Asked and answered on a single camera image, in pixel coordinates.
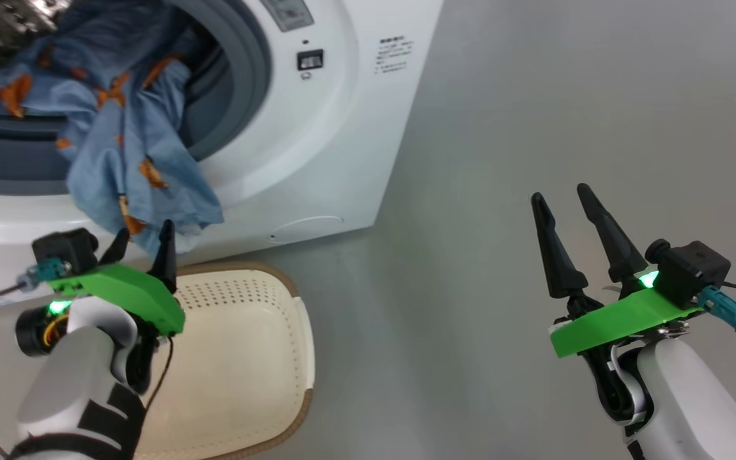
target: white washing machine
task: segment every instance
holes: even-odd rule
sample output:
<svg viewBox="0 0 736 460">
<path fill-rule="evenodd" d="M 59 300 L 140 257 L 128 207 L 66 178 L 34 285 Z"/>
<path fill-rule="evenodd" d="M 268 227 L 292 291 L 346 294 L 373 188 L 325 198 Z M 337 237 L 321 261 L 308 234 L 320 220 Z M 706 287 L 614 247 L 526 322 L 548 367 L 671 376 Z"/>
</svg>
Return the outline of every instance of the white washing machine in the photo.
<svg viewBox="0 0 736 460">
<path fill-rule="evenodd" d="M 371 226 L 441 0 L 172 1 L 219 44 L 181 133 L 226 219 L 179 264 Z M 0 118 L 0 288 L 35 263 L 39 236 L 86 227 L 111 241 L 65 192 L 61 123 Z M 150 263 L 137 247 L 127 260 Z"/>
</svg>

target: blue garment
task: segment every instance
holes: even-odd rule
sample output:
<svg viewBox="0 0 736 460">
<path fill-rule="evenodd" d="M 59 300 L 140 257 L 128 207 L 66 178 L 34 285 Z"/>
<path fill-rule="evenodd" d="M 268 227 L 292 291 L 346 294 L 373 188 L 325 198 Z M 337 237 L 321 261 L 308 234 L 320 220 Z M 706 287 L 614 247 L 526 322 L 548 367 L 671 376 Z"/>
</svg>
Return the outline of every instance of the blue garment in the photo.
<svg viewBox="0 0 736 460">
<path fill-rule="evenodd" d="M 164 61 L 199 46 L 189 23 L 157 0 L 79 0 L 56 34 L 0 69 L 0 89 L 29 75 L 20 102 L 27 114 L 67 117 L 58 146 L 71 163 L 67 189 L 76 206 L 117 233 L 132 230 L 119 203 L 125 200 L 128 215 L 146 225 L 132 241 L 151 254 L 166 219 L 184 235 L 223 222 L 219 201 L 178 137 L 190 70 L 176 58 Z M 8 113 L 0 97 L 0 114 Z"/>
</svg>

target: floor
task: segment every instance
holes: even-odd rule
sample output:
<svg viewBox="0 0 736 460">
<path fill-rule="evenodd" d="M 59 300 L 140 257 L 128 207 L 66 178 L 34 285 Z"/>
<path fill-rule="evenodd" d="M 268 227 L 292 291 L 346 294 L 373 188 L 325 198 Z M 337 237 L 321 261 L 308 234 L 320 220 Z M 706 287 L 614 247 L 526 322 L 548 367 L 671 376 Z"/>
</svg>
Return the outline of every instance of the floor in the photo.
<svg viewBox="0 0 736 460">
<path fill-rule="evenodd" d="M 532 192 L 588 292 L 614 295 L 579 181 L 640 250 L 701 239 L 736 282 L 736 3 L 447 0 L 376 226 L 243 256 L 295 280 L 318 353 L 309 418 L 257 458 L 628 458 L 584 363 L 546 332 L 564 303 Z M 693 331 L 736 399 L 733 332 Z M 0 385 L 29 378 L 8 359 Z"/>
</svg>

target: green light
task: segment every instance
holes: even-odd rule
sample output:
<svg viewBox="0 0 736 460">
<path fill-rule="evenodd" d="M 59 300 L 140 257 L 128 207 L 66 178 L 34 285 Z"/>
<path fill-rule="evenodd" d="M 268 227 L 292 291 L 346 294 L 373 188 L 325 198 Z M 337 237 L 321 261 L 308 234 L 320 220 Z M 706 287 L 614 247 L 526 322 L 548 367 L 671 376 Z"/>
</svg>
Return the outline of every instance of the green light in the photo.
<svg viewBox="0 0 736 460">
<path fill-rule="evenodd" d="M 643 283 L 644 286 L 647 288 L 651 288 L 655 284 L 655 279 L 657 278 L 657 274 L 659 272 L 650 272 L 646 273 L 642 277 L 640 277 L 640 282 Z"/>
<path fill-rule="evenodd" d="M 47 309 L 52 314 L 62 314 L 62 312 L 64 312 L 71 303 L 73 303 L 72 300 L 53 300 L 50 302 L 50 305 L 47 306 Z"/>
</svg>

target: laundry basket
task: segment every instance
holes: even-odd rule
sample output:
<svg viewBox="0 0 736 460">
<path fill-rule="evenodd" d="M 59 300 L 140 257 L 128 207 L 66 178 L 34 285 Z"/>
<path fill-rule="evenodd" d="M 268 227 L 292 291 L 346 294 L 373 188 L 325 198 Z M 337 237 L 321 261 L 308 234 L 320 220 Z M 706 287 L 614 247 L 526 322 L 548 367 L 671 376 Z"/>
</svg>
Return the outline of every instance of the laundry basket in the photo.
<svg viewBox="0 0 736 460">
<path fill-rule="evenodd" d="M 135 458 L 232 460 L 280 445 L 303 423 L 314 385 L 312 329 L 295 285 L 263 264 L 179 273 L 187 322 Z M 152 387 L 167 347 L 156 353 Z"/>
</svg>

